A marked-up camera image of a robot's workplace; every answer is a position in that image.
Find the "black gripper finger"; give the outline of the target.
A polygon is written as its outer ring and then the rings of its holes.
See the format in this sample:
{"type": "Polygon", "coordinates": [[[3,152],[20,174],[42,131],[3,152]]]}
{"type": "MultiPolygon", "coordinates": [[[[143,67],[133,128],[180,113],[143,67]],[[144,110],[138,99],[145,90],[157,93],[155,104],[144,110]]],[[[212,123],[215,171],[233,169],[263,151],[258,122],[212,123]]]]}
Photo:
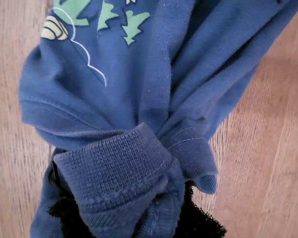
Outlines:
{"type": "Polygon", "coordinates": [[[49,215],[59,218],[64,238],[94,238],[88,226],[83,222],[74,197],[63,197],[49,207],[49,215]]]}
{"type": "Polygon", "coordinates": [[[175,238],[223,238],[227,229],[192,200],[193,182],[185,183],[184,201],[175,230],[175,238]]]}

